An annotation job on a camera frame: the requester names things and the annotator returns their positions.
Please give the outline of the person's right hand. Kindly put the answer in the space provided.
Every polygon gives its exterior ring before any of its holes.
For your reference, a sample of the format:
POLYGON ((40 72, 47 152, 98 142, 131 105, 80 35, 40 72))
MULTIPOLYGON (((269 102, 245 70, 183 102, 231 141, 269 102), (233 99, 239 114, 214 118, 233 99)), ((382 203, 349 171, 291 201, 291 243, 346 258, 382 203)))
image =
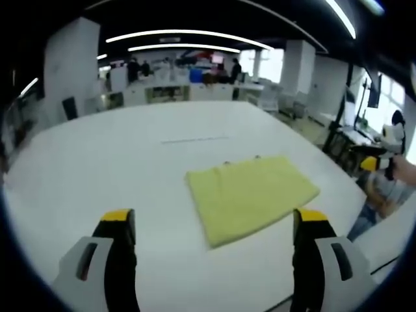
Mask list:
POLYGON ((416 167, 403 156, 396 155, 393 157, 393 177, 401 180, 407 185, 416 185, 416 167))

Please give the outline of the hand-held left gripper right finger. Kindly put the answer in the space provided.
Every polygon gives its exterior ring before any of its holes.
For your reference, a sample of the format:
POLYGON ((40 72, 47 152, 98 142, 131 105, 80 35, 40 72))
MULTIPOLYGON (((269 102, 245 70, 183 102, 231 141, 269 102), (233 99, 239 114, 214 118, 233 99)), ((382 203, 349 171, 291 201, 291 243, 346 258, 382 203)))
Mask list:
POLYGON ((320 211, 295 209, 291 311, 355 311, 375 289, 359 248, 320 211))

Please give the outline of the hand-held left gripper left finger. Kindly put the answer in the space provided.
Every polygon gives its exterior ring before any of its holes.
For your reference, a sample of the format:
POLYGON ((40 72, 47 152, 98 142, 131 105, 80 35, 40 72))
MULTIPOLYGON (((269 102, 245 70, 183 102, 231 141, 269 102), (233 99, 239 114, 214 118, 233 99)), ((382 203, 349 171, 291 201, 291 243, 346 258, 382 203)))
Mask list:
POLYGON ((105 213, 62 257, 52 289, 72 311, 139 311, 135 211, 105 213))

